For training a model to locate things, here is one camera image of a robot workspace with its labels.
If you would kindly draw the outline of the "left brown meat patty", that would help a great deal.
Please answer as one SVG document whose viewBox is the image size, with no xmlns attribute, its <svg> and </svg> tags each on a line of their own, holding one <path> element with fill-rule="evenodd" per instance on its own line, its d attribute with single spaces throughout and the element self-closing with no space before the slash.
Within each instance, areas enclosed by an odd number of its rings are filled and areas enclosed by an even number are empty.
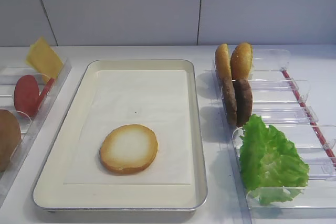
<svg viewBox="0 0 336 224">
<path fill-rule="evenodd" d="M 227 122 L 228 124 L 235 126 L 237 123 L 237 104 L 235 90 L 231 79 L 223 80 L 222 93 L 224 96 Z"/>
</svg>

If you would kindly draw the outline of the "brown meat patty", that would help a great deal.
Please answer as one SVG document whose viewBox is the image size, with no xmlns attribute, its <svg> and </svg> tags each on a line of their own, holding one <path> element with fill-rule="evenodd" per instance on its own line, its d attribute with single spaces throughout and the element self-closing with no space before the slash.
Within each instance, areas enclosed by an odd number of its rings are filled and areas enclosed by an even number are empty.
<svg viewBox="0 0 336 224">
<path fill-rule="evenodd" d="M 235 126 L 237 123 L 237 104 L 235 90 L 231 79 L 223 80 L 222 93 L 224 96 L 227 122 L 228 124 Z"/>
<path fill-rule="evenodd" d="M 234 83 L 237 104 L 237 127 L 243 126 L 251 116 L 253 95 L 249 82 L 245 79 L 236 80 Z"/>
</svg>

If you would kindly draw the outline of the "right brown meat patty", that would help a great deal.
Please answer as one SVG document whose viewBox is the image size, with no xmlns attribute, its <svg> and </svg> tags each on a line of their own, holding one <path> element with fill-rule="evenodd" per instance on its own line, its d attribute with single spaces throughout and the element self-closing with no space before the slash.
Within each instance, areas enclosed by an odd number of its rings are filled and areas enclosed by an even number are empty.
<svg viewBox="0 0 336 224">
<path fill-rule="evenodd" d="M 249 82 L 245 79 L 236 80 L 234 83 L 237 104 L 237 127 L 243 126 L 251 116 L 253 95 Z"/>
</svg>

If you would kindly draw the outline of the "right red tomato slice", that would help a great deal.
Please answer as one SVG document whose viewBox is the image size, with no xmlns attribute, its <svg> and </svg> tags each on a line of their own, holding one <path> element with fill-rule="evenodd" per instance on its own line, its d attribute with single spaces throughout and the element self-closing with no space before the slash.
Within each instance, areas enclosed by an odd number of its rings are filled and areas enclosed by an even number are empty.
<svg viewBox="0 0 336 224">
<path fill-rule="evenodd" d="M 35 113 L 34 115 L 37 114 L 39 108 L 41 107 L 43 101 L 45 100 L 47 94 L 49 93 L 50 89 L 53 87 L 54 85 L 54 82 L 55 82 L 55 79 L 54 78 L 50 78 L 49 81 L 46 83 L 46 85 L 44 86 L 42 92 L 40 93 L 38 99 L 37 99 L 37 102 L 35 104 Z"/>
</svg>

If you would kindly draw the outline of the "red tomato slice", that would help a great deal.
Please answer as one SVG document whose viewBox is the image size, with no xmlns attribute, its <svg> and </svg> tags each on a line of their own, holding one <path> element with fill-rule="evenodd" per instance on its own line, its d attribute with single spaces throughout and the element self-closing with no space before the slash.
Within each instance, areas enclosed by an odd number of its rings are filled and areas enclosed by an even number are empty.
<svg viewBox="0 0 336 224">
<path fill-rule="evenodd" d="M 39 98 L 39 88 L 34 76 L 22 76 L 16 83 L 14 90 L 14 107 L 32 117 L 36 113 L 36 103 Z"/>
<path fill-rule="evenodd" d="M 37 114 L 39 108 L 41 107 L 43 101 L 45 100 L 47 94 L 49 93 L 50 89 L 53 87 L 54 85 L 54 82 L 55 82 L 55 79 L 54 78 L 50 78 L 49 81 L 46 83 L 46 85 L 44 86 L 42 92 L 40 93 L 38 99 L 37 99 L 37 102 L 35 104 L 35 113 L 34 115 Z"/>
</svg>

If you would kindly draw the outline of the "yellow cheese slices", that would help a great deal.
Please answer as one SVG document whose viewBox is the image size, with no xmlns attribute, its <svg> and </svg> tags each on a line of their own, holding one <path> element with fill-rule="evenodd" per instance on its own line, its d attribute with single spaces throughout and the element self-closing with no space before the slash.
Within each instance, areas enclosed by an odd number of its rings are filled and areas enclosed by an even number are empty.
<svg viewBox="0 0 336 224">
<path fill-rule="evenodd" d="M 56 79 L 64 65 L 43 37 L 30 46 L 26 63 L 43 75 L 44 83 Z"/>
</svg>

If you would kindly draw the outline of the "left red tomato slice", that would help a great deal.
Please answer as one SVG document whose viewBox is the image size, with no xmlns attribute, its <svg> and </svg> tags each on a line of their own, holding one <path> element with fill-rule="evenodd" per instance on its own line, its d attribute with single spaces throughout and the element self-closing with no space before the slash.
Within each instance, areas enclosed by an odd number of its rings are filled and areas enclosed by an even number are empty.
<svg viewBox="0 0 336 224">
<path fill-rule="evenodd" d="M 16 83 L 14 90 L 14 107 L 32 117 L 36 113 L 36 103 L 39 98 L 39 88 L 34 76 L 22 76 Z"/>
</svg>

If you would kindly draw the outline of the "white paper tray liner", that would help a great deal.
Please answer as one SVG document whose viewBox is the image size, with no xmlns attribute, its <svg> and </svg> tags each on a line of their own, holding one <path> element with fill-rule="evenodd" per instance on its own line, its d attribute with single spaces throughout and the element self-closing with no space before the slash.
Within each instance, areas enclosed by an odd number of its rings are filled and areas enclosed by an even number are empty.
<svg viewBox="0 0 336 224">
<path fill-rule="evenodd" d="M 100 70 L 78 90 L 75 152 L 67 184 L 190 184 L 191 127 L 183 70 Z M 114 129 L 141 124 L 156 135 L 158 151 L 144 171 L 118 175 L 100 163 L 99 148 Z"/>
</svg>

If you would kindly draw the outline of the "bottom bun slice on tray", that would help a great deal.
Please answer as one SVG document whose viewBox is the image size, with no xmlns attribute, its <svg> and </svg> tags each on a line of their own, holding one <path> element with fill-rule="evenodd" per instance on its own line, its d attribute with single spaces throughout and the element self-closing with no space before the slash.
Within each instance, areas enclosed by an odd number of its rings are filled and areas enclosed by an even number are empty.
<svg viewBox="0 0 336 224">
<path fill-rule="evenodd" d="M 110 132 L 99 149 L 100 162 L 117 174 L 135 174 L 155 160 L 158 142 L 155 133 L 140 124 L 123 125 Z"/>
</svg>

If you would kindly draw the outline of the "left bun half right rack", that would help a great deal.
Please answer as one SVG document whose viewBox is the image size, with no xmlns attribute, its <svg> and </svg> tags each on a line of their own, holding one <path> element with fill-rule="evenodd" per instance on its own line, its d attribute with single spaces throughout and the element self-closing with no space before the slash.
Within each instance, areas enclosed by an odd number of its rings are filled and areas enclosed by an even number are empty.
<svg viewBox="0 0 336 224">
<path fill-rule="evenodd" d="M 221 44 L 215 51 L 215 66 L 219 78 L 224 80 L 232 80 L 232 73 L 230 67 L 230 57 L 227 44 Z"/>
</svg>

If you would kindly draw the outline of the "bun half rack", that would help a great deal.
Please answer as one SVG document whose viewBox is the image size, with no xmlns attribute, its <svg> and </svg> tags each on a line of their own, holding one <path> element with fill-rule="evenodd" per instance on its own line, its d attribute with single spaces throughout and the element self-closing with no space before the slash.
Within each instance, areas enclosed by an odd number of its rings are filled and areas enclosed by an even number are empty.
<svg viewBox="0 0 336 224">
<path fill-rule="evenodd" d="M 227 44 L 221 44 L 215 51 L 215 66 L 219 78 L 224 80 L 232 80 L 232 73 L 230 67 L 230 57 Z"/>
<path fill-rule="evenodd" d="M 247 42 L 240 43 L 230 58 L 232 79 L 248 79 L 253 62 L 253 49 Z"/>
</svg>

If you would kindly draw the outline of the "clear acrylic right rack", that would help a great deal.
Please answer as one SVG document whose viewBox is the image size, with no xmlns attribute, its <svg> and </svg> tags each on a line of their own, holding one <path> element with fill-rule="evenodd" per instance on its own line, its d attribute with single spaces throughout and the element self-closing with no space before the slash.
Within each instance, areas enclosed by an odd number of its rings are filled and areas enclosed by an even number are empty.
<svg viewBox="0 0 336 224">
<path fill-rule="evenodd" d="M 278 218 L 329 218 L 335 215 L 335 126 L 320 125 L 314 110 L 306 105 L 307 80 L 288 73 L 289 52 L 255 50 L 248 82 L 253 94 L 253 114 L 273 125 L 294 142 L 309 166 L 306 187 L 259 187 L 246 191 L 240 176 L 243 129 L 226 120 L 223 85 L 212 65 L 217 99 L 224 128 L 238 201 L 238 223 L 264 223 Z"/>
</svg>

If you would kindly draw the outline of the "clear acrylic rack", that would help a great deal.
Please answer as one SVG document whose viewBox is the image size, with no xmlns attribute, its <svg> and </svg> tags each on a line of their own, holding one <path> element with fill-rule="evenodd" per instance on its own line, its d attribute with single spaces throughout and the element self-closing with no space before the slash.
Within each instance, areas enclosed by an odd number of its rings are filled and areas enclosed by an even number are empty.
<svg viewBox="0 0 336 224">
<path fill-rule="evenodd" d="M 40 92 L 43 91 L 46 84 L 41 73 L 36 72 L 32 68 L 25 67 L 1 67 L 1 109 L 10 111 L 18 120 L 21 130 L 21 142 L 14 150 L 10 164 L 7 169 L 1 172 L 1 196 L 10 190 L 32 144 L 35 141 L 54 101 L 56 100 L 68 74 L 71 70 L 69 59 L 63 59 L 64 65 L 58 73 L 58 77 L 51 85 L 46 97 L 32 118 L 18 112 L 14 107 L 14 89 L 17 81 L 24 75 L 30 74 L 37 81 Z"/>
<path fill-rule="evenodd" d="M 264 223 L 278 218 L 329 218 L 335 215 L 335 126 L 320 125 L 314 110 L 306 105 L 307 80 L 288 73 L 289 52 L 255 50 L 248 82 L 253 94 L 253 114 L 273 125 L 294 142 L 309 166 L 306 187 L 259 187 L 246 191 L 240 176 L 243 129 L 226 120 L 223 85 L 212 65 L 217 99 L 224 128 L 238 201 L 238 223 Z"/>
</svg>

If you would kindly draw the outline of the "clear acrylic left rack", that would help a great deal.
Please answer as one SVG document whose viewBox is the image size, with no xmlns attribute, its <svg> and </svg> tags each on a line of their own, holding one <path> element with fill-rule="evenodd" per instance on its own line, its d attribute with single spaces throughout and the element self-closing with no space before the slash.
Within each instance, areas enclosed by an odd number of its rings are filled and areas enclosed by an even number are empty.
<svg viewBox="0 0 336 224">
<path fill-rule="evenodd" d="M 36 72 L 32 68 L 25 67 L 1 67 L 1 109 L 10 111 L 18 120 L 21 130 L 21 142 L 14 150 L 10 164 L 7 169 L 1 172 L 1 196 L 10 190 L 32 144 L 35 141 L 54 101 L 56 100 L 68 74 L 71 70 L 69 59 L 63 59 L 64 65 L 58 73 L 58 77 L 51 85 L 46 97 L 32 118 L 18 112 L 14 107 L 14 89 L 17 81 L 24 75 L 30 74 L 37 81 L 40 92 L 43 91 L 46 84 L 41 73 Z"/>
</svg>

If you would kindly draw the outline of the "brown bun in left rack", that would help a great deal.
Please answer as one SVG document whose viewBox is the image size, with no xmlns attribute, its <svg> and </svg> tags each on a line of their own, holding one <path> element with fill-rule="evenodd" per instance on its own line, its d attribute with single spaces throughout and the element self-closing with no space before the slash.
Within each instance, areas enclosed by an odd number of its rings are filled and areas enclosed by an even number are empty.
<svg viewBox="0 0 336 224">
<path fill-rule="evenodd" d="M 11 155 L 21 141 L 21 132 L 15 116 L 1 109 L 1 172 L 9 165 Z"/>
</svg>

